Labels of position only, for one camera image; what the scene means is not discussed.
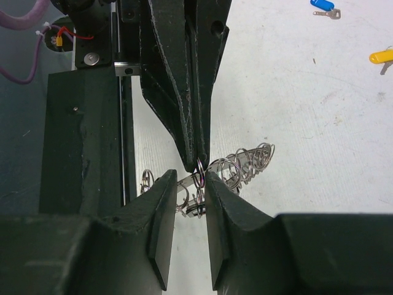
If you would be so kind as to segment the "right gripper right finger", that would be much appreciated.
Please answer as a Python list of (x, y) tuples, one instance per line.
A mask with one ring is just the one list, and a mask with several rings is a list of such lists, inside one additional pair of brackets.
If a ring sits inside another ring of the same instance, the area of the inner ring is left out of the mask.
[(206, 174), (212, 288), (218, 294), (391, 294), (392, 216), (271, 217)]

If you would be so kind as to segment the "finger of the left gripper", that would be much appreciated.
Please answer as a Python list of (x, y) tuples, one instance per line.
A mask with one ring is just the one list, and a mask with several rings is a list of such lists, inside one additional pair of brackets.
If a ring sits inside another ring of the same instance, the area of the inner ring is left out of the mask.
[(197, 163), (209, 165), (211, 100), (230, 32), (231, 1), (185, 1), (187, 61), (192, 96), (193, 152)]
[(142, 94), (173, 137), (186, 171), (197, 165), (183, 1), (141, 1)]

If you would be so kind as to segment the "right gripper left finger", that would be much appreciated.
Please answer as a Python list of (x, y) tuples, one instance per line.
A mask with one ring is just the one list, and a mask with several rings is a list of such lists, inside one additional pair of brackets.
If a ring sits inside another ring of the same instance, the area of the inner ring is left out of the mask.
[(2, 294), (161, 294), (167, 290), (177, 173), (105, 218), (1, 218)]

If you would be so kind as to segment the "large metal keyring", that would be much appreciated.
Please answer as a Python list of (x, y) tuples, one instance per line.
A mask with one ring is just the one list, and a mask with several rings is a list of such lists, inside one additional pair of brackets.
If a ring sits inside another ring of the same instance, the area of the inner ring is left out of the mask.
[[(204, 197), (207, 185), (206, 176), (208, 173), (215, 174), (219, 180), (225, 184), (225, 187), (235, 195), (240, 195), (243, 186), (248, 185), (256, 176), (264, 172), (269, 166), (276, 146), (272, 143), (260, 143), (257, 147), (252, 149), (239, 148), (234, 153), (228, 154), (225, 157), (218, 158), (212, 161), (207, 168), (203, 168), (200, 161), (197, 162), (197, 167), (188, 176), (200, 172), (204, 174)], [(184, 192), (179, 183), (185, 179), (177, 180), (174, 187), (174, 197)], [(172, 214), (181, 214), (181, 205), (174, 203), (170, 206), (169, 212)]]

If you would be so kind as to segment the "black tag key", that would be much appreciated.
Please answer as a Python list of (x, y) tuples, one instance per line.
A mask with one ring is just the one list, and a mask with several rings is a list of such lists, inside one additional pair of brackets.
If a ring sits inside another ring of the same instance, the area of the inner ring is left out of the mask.
[(196, 172), (179, 183), (185, 190), (184, 202), (181, 205), (181, 213), (184, 217), (201, 218), (206, 213), (204, 197), (204, 174)]

